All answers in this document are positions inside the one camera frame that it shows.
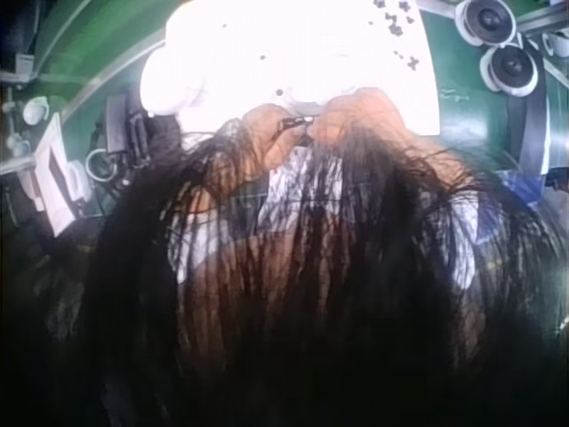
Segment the black star marks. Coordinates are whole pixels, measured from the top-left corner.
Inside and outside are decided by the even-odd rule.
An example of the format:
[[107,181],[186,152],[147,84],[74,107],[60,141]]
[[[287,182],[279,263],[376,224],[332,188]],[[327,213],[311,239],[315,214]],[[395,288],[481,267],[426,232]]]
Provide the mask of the black star marks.
[[385,12],[385,19],[392,20],[395,24],[397,22],[397,15],[390,15],[389,13]]
[[395,22],[393,22],[390,26],[389,26],[389,31],[391,31],[391,34],[399,37],[403,35],[403,30],[401,29],[401,27],[399,27]]
[[413,71],[417,69],[417,64],[419,64],[419,60],[416,60],[413,56],[411,57],[411,62],[407,64]]
[[399,2],[399,9],[409,12],[411,10],[411,6],[407,2]]

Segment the green surface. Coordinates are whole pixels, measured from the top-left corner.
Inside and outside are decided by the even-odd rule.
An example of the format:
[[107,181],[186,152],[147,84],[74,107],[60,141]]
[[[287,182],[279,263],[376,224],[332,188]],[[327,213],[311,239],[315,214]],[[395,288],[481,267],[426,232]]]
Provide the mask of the green surface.
[[[57,3],[39,34],[38,59],[81,3]],[[48,76],[40,76],[33,90],[70,101],[118,55],[162,28],[178,5],[177,0],[92,0],[54,46],[39,70]]]
[[63,139],[66,142],[69,159],[81,161],[85,159],[92,132],[95,130],[95,123],[100,119],[105,100],[110,94],[121,92],[127,85],[138,83],[145,60],[146,58],[140,59],[103,85],[63,126]]
[[441,120],[440,140],[463,148],[491,144],[499,149],[506,139],[506,97],[488,91],[478,64],[483,49],[468,46],[458,35],[454,22],[421,14],[435,76]]

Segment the finger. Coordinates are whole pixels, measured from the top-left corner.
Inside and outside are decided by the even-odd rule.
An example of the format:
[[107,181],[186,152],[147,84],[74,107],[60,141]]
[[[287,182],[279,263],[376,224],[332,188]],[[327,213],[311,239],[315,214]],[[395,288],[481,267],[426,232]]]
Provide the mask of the finger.
[[397,107],[393,101],[376,87],[362,87],[355,93],[357,99],[368,109],[370,112],[387,112],[396,111]]
[[275,104],[264,104],[243,117],[243,124],[252,139],[253,148],[264,153],[271,145],[281,121],[291,114]]
[[265,171],[271,171],[279,167],[286,160],[293,148],[298,145],[301,137],[306,133],[306,130],[306,126],[302,125],[282,132],[265,155]]
[[316,142],[328,145],[340,141],[349,122],[357,115],[354,100],[354,95],[342,95],[328,101],[322,114],[309,128],[309,136]]

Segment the small white object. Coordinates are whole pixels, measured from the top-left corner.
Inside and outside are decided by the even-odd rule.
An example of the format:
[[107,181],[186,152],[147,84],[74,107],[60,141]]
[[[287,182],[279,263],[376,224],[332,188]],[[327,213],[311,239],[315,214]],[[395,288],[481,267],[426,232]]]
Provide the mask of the small white object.
[[8,149],[14,149],[14,147],[16,147],[20,141],[21,136],[18,133],[14,133],[6,138],[6,147]]
[[551,110],[549,106],[549,96],[546,94],[546,116],[545,116],[545,141],[543,143],[543,163],[541,164],[541,174],[549,172],[549,157],[551,152]]
[[531,46],[533,46],[533,49],[535,49],[536,51],[540,50],[540,46],[537,44],[537,42],[534,42],[533,40],[528,40],[527,43],[529,43]]
[[110,176],[108,176],[106,178],[101,178],[101,177],[99,177],[99,175],[92,172],[91,160],[94,156],[97,156],[99,154],[107,154],[107,151],[105,149],[94,149],[93,151],[91,151],[87,155],[87,158],[85,159],[85,172],[87,173],[87,175],[89,175],[89,177],[92,180],[94,180],[96,182],[111,182],[111,181],[113,181],[113,179],[116,176],[116,172],[117,172],[116,164],[113,164],[113,170],[112,170]]
[[480,58],[480,76],[482,76],[482,80],[488,89],[492,92],[499,92],[500,87],[494,82],[493,75],[490,71],[490,62],[492,61],[494,52],[496,52],[496,48],[492,47]]
[[164,47],[150,54],[140,80],[140,100],[144,109],[167,116],[184,106],[186,94],[175,68]]
[[31,76],[34,72],[34,55],[16,54],[16,74]]
[[545,52],[547,52],[549,56],[553,56],[554,55],[553,46],[551,45],[551,40],[549,39],[549,34],[543,33],[541,35],[541,41],[543,42],[543,47],[545,49]]
[[558,332],[561,333],[561,331],[563,331],[567,325],[569,325],[569,316],[565,316],[565,318],[561,322],[561,325],[559,325]]
[[35,126],[42,120],[47,120],[50,116],[50,106],[47,98],[38,96],[28,101],[22,112],[24,121],[30,125]]
[[553,53],[559,58],[569,57],[569,31],[559,31],[558,33],[553,33],[549,35],[549,40],[551,41],[551,48]]
[[68,163],[68,191],[71,200],[77,202],[81,199],[88,202],[91,200],[92,190],[87,179],[85,168],[78,160],[72,160]]
[[[522,36],[522,33],[517,33],[517,34],[516,34],[516,41],[517,41],[517,46],[518,46],[520,49],[524,49],[524,38],[523,38],[523,36]],[[539,47],[536,47],[534,41],[529,40],[529,42],[532,44],[533,47],[535,47],[535,49],[537,49],[538,51],[540,50]]]
[[14,157],[23,157],[30,153],[32,150],[29,141],[20,139],[12,147],[12,154]]

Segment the dark hair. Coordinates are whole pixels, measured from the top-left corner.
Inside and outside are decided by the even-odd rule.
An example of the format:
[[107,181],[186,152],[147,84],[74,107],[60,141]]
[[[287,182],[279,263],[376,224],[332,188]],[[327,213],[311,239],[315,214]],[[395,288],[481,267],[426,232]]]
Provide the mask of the dark hair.
[[[140,172],[86,282],[73,423],[563,422],[568,295],[555,226],[494,174],[469,167],[449,186],[428,159],[365,129],[336,148],[305,142],[305,169],[288,181],[301,190],[274,203],[261,180],[206,221],[189,207],[216,161],[238,168],[252,152],[242,134]],[[477,229],[493,229],[484,243],[456,208],[473,199]],[[218,243],[202,261],[204,222]],[[282,230],[290,253],[271,243]],[[476,274],[461,284],[465,247]],[[198,278],[208,262],[215,270]]]

